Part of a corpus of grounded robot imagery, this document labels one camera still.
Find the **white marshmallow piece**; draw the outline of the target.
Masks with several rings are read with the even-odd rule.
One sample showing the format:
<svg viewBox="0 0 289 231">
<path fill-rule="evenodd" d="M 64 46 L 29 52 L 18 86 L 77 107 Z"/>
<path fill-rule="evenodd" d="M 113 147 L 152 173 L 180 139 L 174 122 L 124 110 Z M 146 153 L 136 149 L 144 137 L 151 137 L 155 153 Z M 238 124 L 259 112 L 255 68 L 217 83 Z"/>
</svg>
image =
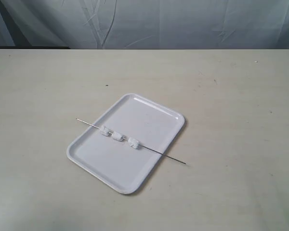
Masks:
<svg viewBox="0 0 289 231">
<path fill-rule="evenodd" d="M 112 135 L 111 135 L 112 139 L 116 140 L 116 141 L 123 141 L 124 140 L 124 137 L 122 134 L 116 132 L 116 131 L 113 131 L 112 132 Z"/>
<path fill-rule="evenodd" d="M 110 133 L 111 133 L 111 130 L 108 127 L 104 126 L 104 125 L 102 125 L 99 130 L 100 130 L 100 133 L 103 136 L 109 136 Z"/>
<path fill-rule="evenodd" d="M 129 137 L 128 138 L 128 144 L 130 147 L 132 147 L 134 149 L 138 149 L 140 142 L 135 138 Z"/>
</svg>

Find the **thin metal skewer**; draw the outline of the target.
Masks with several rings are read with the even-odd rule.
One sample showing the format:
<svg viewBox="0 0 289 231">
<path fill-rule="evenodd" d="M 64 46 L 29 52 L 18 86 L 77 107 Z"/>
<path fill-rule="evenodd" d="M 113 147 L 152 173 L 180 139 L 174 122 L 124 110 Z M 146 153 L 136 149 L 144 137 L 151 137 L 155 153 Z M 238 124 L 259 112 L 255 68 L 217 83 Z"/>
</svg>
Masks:
<svg viewBox="0 0 289 231">
<path fill-rule="evenodd" d="M 76 118 L 76 120 L 79 121 L 79 122 L 81 122 L 81 123 L 84 123 L 84 124 L 86 124 L 86 125 L 89 125 L 89 126 L 95 128 L 95 129 L 97 129 L 97 130 L 100 129 L 100 127 L 98 127 L 98 126 L 96 126 L 96 125 L 94 125 L 94 124 L 88 123 L 88 122 L 86 122 L 86 121 L 84 121 L 84 120 L 81 120 L 81 119 L 79 119 L 79 118 Z M 123 140 L 123 141 L 127 142 L 127 144 L 128 144 L 128 138 L 129 138 L 129 137 L 126 137 L 125 135 L 123 135 L 123 137 L 124 137 L 124 140 Z M 174 160 L 174 161 L 177 161 L 177 162 L 179 162 L 179 163 L 181 163 L 181 164 L 187 165 L 187 163 L 184 162 L 184 161 L 181 161 L 181 160 L 179 160 L 179 159 L 176 159 L 176 158 L 174 158 L 174 157 L 171 157 L 171 156 L 168 156 L 168 155 L 166 155 L 166 154 L 164 154 L 164 153 L 161 153 L 161 152 L 159 152 L 159 151 L 156 151 L 156 150 L 154 150 L 154 149 L 152 149 L 152 148 L 149 148 L 149 147 L 147 147 L 147 146 L 145 146 L 145 145 L 143 145 L 143 144 L 141 144 L 141 143 L 140 143 L 138 149 L 140 149 L 140 148 L 145 148 L 145 149 L 150 150 L 150 151 L 152 151 L 152 152 L 155 152 L 155 153 L 157 153 L 157 154 L 159 154 L 159 155 L 161 155 L 161 156 L 167 157 L 167 158 L 169 158 L 169 159 L 171 159 L 171 160 Z"/>
</svg>

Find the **white rectangular plastic tray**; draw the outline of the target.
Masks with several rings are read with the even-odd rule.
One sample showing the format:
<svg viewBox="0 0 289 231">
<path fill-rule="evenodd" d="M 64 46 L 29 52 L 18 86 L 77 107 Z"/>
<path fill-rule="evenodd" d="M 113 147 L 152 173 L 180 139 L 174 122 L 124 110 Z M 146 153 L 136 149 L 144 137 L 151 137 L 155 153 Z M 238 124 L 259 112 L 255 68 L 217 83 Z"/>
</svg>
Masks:
<svg viewBox="0 0 289 231">
<path fill-rule="evenodd" d="M 92 124 L 102 125 L 161 153 L 185 124 L 182 114 L 135 93 L 115 102 Z M 161 155 L 103 136 L 89 126 L 67 148 L 67 157 L 121 194 L 138 190 Z"/>
</svg>

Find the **grey wrinkled backdrop curtain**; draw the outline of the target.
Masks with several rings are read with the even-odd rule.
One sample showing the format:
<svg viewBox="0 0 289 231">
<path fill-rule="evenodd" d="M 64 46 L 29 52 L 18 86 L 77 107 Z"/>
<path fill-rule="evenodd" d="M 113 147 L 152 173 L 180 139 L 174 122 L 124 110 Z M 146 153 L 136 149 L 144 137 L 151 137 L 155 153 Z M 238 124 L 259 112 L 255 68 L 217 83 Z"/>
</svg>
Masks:
<svg viewBox="0 0 289 231">
<path fill-rule="evenodd" d="M 0 0 L 0 47 L 289 49 L 289 0 Z"/>
</svg>

